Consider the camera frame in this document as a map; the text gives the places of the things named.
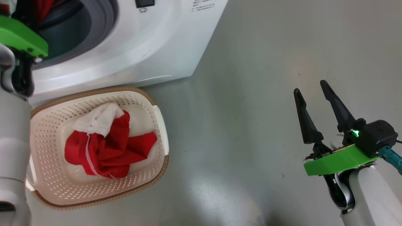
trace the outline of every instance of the washing machine drum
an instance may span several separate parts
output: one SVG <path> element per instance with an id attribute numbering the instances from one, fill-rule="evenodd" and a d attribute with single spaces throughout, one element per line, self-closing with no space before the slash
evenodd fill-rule
<path id="1" fill-rule="evenodd" d="M 99 45 L 117 19 L 116 0 L 59 0 L 40 24 L 49 55 L 33 69 L 53 66 Z"/>

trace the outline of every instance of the washing machine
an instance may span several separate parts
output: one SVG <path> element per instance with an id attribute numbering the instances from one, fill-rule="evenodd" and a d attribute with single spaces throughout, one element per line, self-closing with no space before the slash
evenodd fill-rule
<path id="1" fill-rule="evenodd" d="M 191 76 L 227 1 L 57 1 L 40 27 L 49 56 L 33 66 L 30 103 Z"/>

